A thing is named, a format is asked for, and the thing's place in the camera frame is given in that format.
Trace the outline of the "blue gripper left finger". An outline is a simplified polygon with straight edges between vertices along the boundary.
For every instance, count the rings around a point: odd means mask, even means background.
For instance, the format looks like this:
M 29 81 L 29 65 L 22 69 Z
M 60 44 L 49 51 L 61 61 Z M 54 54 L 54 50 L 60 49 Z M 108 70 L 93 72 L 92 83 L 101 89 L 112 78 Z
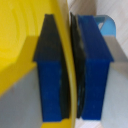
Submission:
M 0 72 L 0 128 L 71 128 L 69 82 L 52 15 L 26 39 L 16 63 Z

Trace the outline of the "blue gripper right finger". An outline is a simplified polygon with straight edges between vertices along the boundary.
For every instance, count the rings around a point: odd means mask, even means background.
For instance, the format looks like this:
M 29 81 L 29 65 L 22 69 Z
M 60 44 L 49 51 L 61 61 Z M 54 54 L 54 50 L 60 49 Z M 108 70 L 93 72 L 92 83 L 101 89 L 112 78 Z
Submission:
M 128 58 L 108 16 L 71 15 L 77 117 L 128 128 Z

